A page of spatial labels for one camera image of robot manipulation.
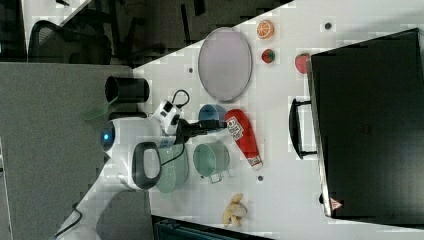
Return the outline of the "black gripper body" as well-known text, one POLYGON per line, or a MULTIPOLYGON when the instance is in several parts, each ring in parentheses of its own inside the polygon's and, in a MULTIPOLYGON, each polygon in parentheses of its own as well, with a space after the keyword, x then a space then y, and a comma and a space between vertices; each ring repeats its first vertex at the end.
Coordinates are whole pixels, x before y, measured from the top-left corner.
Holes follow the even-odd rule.
POLYGON ((184 119, 180 119, 176 130, 176 144, 184 144, 190 138, 199 135, 200 125, 198 123, 188 123, 184 119))

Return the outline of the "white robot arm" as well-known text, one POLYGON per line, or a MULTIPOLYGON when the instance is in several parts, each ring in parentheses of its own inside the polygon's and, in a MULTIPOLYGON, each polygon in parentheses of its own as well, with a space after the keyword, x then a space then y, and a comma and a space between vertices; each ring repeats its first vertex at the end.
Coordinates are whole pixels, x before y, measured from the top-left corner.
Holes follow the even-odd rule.
POLYGON ((220 120, 188 123, 180 119, 170 133, 155 118, 127 117, 110 121, 101 134, 101 143, 109 159, 101 181, 113 191, 148 190, 160 179, 162 165, 159 150, 184 144, 190 138, 226 128, 220 120))

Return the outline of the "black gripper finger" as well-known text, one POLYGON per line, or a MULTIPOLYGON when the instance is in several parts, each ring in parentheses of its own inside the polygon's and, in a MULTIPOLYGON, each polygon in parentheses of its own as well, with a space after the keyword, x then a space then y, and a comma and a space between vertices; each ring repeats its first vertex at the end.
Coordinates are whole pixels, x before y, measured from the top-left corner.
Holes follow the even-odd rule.
POLYGON ((219 130, 227 127, 227 123, 220 120, 201 120, 199 124, 202 129, 207 130, 219 130))

